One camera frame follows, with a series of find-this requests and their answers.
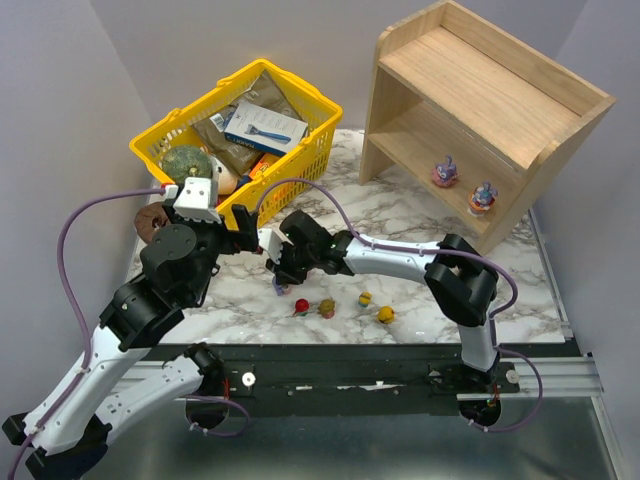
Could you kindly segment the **bunny holding strawberry cake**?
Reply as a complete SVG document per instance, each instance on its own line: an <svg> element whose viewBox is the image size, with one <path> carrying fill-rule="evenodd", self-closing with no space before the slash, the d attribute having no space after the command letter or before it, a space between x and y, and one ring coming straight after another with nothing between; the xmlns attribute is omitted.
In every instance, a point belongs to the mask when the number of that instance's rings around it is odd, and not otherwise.
<svg viewBox="0 0 640 480"><path fill-rule="evenodd" d="M276 277L272 278L272 286L277 296L284 296L291 293L291 287L286 284L280 284Z"/></svg>

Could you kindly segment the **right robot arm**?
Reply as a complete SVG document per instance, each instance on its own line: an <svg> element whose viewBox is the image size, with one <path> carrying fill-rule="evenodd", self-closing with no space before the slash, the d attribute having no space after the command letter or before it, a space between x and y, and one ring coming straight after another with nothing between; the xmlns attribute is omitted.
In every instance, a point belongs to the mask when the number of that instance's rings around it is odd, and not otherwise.
<svg viewBox="0 0 640 480"><path fill-rule="evenodd" d="M310 271L328 275L380 275L425 285L443 315L459 331L462 363L483 374L494 369L498 353L488 309L496 297L498 267L462 237L406 243L375 239L349 226L330 233L297 210L278 229L258 231L267 268L280 285L300 285Z"/></svg>

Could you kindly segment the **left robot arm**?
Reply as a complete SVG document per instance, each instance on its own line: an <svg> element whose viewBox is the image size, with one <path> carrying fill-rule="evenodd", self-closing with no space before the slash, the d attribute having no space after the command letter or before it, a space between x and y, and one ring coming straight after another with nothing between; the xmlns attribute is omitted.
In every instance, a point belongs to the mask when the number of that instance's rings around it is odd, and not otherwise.
<svg viewBox="0 0 640 480"><path fill-rule="evenodd" d="M83 355L37 408L2 426L12 444L31 452L25 465L35 479L81 478L122 433L175 399L246 411L230 400L224 363L204 342L136 385L113 390L185 310L202 305L219 256L260 249L257 215L241 205L232 208L237 230L166 209L170 223L142 250L142 273L114 293Z"/></svg>

